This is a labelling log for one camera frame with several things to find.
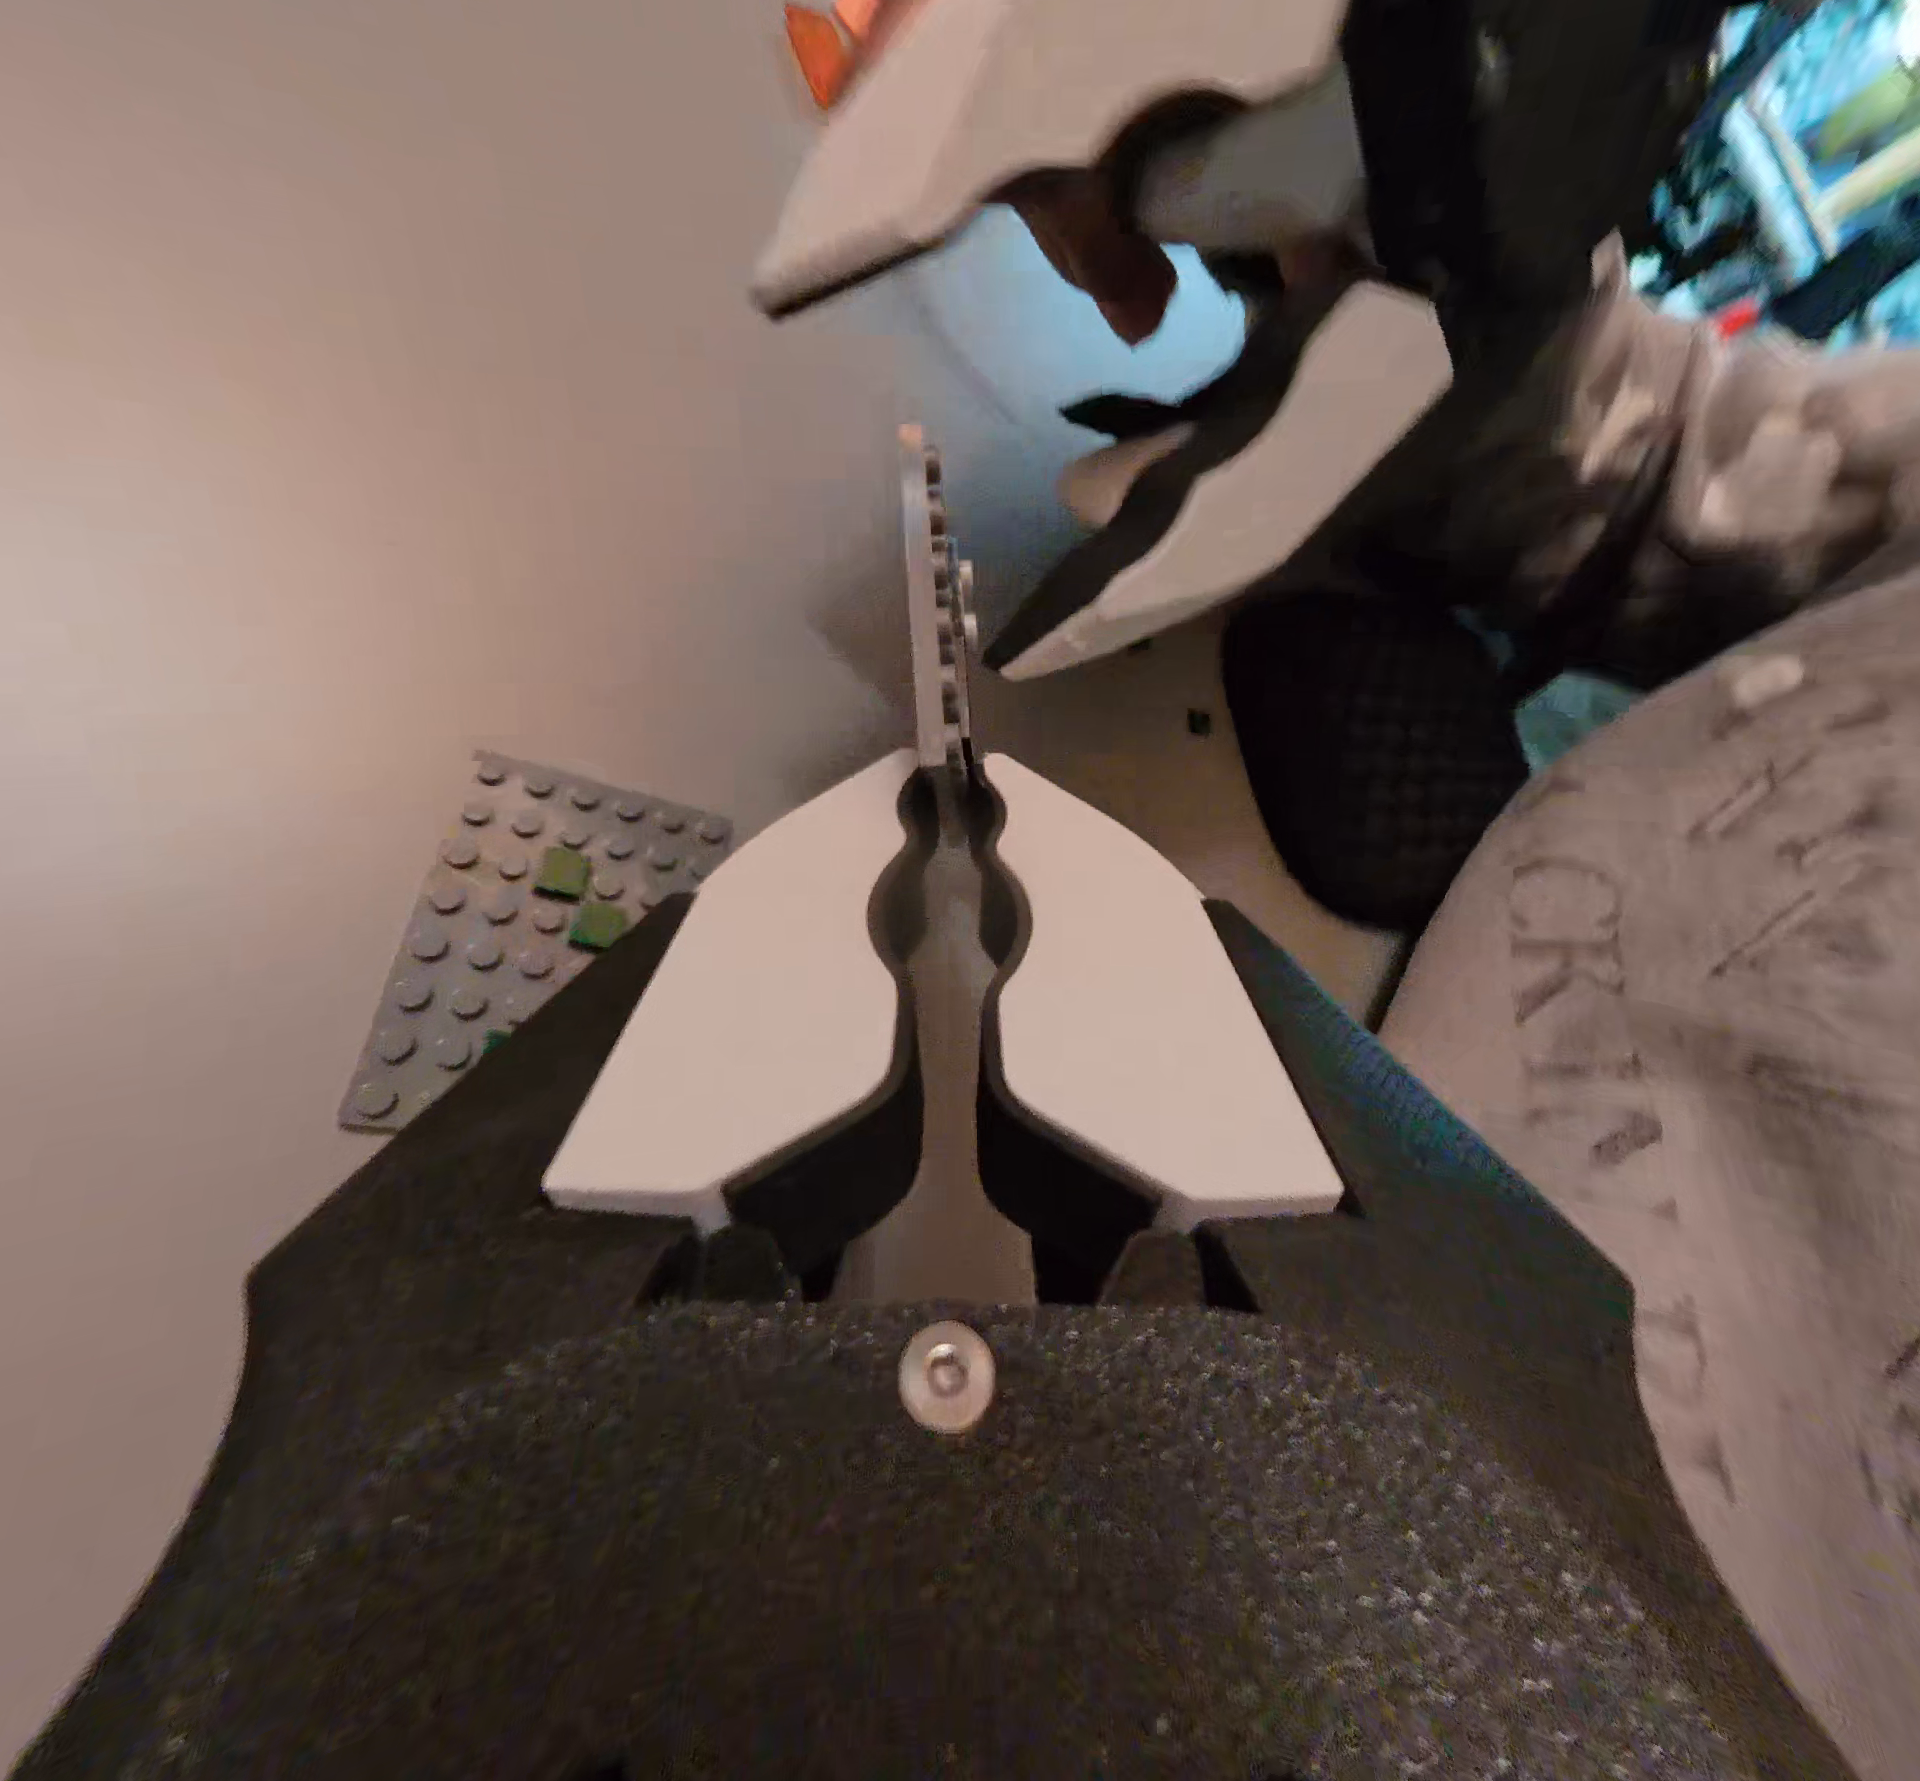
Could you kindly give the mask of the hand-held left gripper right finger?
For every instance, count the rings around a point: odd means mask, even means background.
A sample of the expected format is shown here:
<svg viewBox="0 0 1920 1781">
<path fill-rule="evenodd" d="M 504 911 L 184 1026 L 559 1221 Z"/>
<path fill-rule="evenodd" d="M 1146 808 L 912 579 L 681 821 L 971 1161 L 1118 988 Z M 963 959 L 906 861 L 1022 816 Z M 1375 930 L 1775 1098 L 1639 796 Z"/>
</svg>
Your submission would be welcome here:
<svg viewBox="0 0 1920 1781">
<path fill-rule="evenodd" d="M 974 768 L 974 1161 L 1040 1299 L 1151 1235 L 1319 1220 L 1346 1186 L 1212 911 L 1166 856 L 1009 754 Z"/>
</svg>

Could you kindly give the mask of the large dark grey lego plate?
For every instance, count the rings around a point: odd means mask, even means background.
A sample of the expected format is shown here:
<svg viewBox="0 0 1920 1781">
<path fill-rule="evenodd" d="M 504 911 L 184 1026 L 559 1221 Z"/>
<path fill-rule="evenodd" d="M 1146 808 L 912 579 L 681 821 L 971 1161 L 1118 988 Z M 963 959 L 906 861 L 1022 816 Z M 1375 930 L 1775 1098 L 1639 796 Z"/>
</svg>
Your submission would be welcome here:
<svg viewBox="0 0 1920 1781">
<path fill-rule="evenodd" d="M 896 431 L 902 570 L 918 773 L 952 840 L 973 837 L 979 773 L 971 663 L 976 642 L 973 564 L 952 526 L 941 456 L 918 425 Z"/>
</svg>

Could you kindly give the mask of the person's right forearm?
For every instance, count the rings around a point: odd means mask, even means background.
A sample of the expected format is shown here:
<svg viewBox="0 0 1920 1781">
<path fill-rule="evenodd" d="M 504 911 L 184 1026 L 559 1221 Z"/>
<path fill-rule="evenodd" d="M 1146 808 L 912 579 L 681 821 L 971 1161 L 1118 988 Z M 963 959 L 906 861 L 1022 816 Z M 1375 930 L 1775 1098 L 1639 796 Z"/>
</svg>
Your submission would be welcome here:
<svg viewBox="0 0 1920 1781">
<path fill-rule="evenodd" d="M 1654 689 L 1865 573 L 1915 560 L 1917 350 L 1725 335 L 1592 250 L 1549 470 L 1511 579 L 1521 675 Z"/>
</svg>

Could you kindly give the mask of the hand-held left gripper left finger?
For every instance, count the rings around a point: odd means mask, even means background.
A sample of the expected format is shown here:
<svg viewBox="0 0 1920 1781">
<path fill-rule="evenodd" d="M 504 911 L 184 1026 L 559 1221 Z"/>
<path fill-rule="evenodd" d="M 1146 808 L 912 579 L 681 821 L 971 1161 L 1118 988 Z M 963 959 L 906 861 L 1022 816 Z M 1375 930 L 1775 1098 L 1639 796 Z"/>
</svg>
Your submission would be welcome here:
<svg viewBox="0 0 1920 1781">
<path fill-rule="evenodd" d="M 541 1179 L 557 1210 L 750 1230 L 813 1299 L 921 1171 L 914 751 L 768 825 L 705 879 Z"/>
</svg>

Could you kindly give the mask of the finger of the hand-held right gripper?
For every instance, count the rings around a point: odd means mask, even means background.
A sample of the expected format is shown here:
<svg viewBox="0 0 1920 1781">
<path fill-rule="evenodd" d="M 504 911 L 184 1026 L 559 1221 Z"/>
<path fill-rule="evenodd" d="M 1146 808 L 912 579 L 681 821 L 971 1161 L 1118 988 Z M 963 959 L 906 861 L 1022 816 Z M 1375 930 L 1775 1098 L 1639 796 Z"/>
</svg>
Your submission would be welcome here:
<svg viewBox="0 0 1920 1781">
<path fill-rule="evenodd" d="M 1094 481 L 1116 510 L 982 653 L 1009 684 L 1114 656 L 1271 576 L 1453 386 L 1433 306 L 1356 281 L 1304 328 L 1282 312 L 1235 391 L 1123 446 Z"/>
<path fill-rule="evenodd" d="M 1323 83 L 1352 0 L 918 0 L 800 164 L 750 293 L 784 321 L 967 227 L 1008 185 L 1091 168 L 1159 108 Z"/>
</svg>

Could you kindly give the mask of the small orange lego piece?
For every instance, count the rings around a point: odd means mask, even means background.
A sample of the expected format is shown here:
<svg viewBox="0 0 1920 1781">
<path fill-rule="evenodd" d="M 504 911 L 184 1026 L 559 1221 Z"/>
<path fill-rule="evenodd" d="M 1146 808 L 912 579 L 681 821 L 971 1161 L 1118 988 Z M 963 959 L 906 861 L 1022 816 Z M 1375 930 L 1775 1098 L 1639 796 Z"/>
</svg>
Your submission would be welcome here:
<svg viewBox="0 0 1920 1781">
<path fill-rule="evenodd" d="M 831 9 L 791 0 L 784 4 L 784 29 L 807 94 L 827 115 L 852 83 L 853 40 Z"/>
</svg>

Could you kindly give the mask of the person's right hand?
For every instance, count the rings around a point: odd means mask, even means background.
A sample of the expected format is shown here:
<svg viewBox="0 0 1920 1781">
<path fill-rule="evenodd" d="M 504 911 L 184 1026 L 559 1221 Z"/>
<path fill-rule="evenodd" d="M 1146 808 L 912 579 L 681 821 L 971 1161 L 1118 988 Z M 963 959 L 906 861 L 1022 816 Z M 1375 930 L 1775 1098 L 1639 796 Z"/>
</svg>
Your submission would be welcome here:
<svg viewBox="0 0 1920 1781">
<path fill-rule="evenodd" d="M 1054 273 L 1086 295 L 1126 347 L 1148 341 L 1178 293 L 1173 260 L 1123 213 L 1095 170 L 1046 170 L 1000 198 Z"/>
</svg>

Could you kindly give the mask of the grey lego baseplate build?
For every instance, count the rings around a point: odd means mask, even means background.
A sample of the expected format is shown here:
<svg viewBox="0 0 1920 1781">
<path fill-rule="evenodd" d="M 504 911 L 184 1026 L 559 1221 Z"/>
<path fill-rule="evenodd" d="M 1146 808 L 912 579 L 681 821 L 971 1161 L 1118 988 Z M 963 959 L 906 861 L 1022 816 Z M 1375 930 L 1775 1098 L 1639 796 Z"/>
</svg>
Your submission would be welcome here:
<svg viewBox="0 0 1920 1781">
<path fill-rule="evenodd" d="M 733 821 L 477 751 L 412 906 L 338 1109 L 389 1137 L 659 906 L 733 851 Z"/>
</svg>

